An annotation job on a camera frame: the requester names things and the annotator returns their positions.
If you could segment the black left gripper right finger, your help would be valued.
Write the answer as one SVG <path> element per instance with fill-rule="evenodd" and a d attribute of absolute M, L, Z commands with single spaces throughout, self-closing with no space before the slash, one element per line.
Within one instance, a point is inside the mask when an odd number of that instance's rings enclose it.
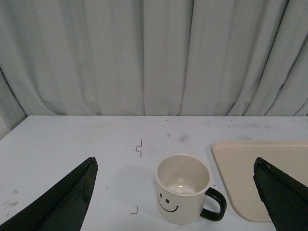
<path fill-rule="evenodd" d="M 254 182 L 259 197 L 278 231 L 308 229 L 308 188 L 271 163 L 258 157 Z"/>

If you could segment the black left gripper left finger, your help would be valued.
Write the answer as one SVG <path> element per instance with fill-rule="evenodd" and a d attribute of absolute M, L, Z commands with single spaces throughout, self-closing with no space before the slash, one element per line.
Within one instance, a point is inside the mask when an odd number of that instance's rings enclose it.
<path fill-rule="evenodd" d="M 98 164 L 89 157 L 33 203 L 1 224 L 2 231 L 79 231 L 92 198 Z"/>

